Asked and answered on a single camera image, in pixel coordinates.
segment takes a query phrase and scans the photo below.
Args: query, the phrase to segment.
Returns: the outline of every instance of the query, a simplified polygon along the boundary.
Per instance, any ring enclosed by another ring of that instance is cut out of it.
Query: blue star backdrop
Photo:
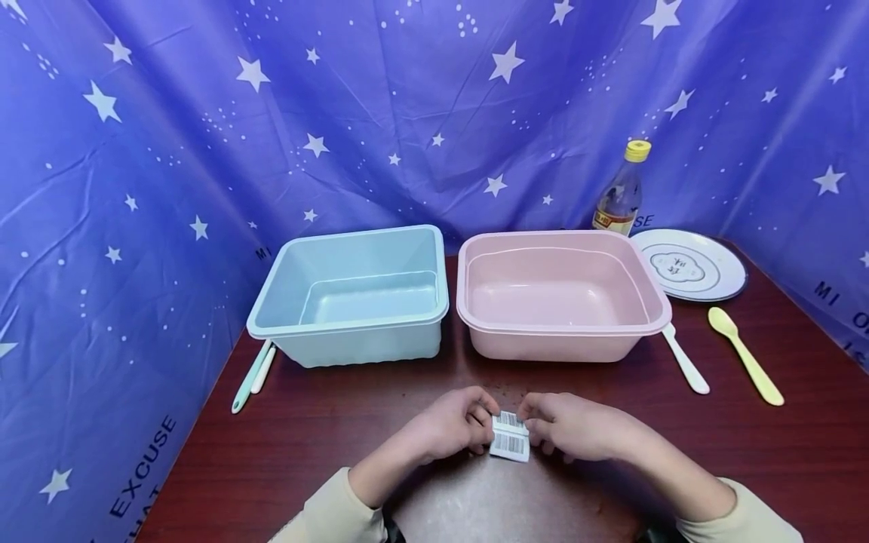
[[[0,540],[135,537],[287,240],[585,227],[631,137],[866,363],[869,3],[336,5],[0,0]]]

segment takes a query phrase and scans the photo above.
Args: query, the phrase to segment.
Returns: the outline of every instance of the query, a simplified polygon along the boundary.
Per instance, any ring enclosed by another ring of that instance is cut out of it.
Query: beige sleeve
[[[383,514],[359,501],[350,488],[349,471],[343,467],[326,481],[271,543],[383,543]]]
[[[708,522],[680,520],[679,531],[692,543],[803,543],[803,537],[740,483],[721,479],[736,492],[736,507]]]

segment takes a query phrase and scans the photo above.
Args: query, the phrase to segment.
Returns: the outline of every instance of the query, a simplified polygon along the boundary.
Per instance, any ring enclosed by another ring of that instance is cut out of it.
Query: small paper packet
[[[489,445],[489,454],[517,462],[528,462],[530,448],[527,436],[495,430],[494,440]]]
[[[511,434],[528,435],[528,429],[525,423],[519,420],[516,413],[509,411],[501,411],[497,417],[492,419],[492,428],[501,430],[502,432],[510,432]]]

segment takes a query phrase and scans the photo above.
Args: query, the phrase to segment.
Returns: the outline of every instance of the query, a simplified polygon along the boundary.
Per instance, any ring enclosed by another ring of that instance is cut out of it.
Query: plastic basin
[[[306,368],[432,358],[448,308],[436,227],[320,235],[281,248],[248,332]]]
[[[474,348],[501,360],[619,361],[673,315],[634,243],[597,230],[472,237],[456,308]]]

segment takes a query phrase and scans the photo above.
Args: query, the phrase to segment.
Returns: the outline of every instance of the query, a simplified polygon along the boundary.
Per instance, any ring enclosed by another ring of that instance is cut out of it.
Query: dark red tabletop
[[[673,301],[677,338],[712,393],[691,391],[664,338],[614,364],[493,361],[454,311],[433,360],[303,369],[280,356],[229,412],[260,342],[239,340],[139,541],[266,541],[338,468],[352,466],[451,388],[487,387],[515,410],[529,390],[571,392],[637,415],[715,474],[748,485],[806,541],[869,537],[869,377],[750,262],[721,303],[785,396],[768,406],[708,306]],[[450,293],[456,259],[448,258]],[[658,501],[628,469],[533,454],[463,456],[412,475],[391,504],[409,543],[628,542]]]

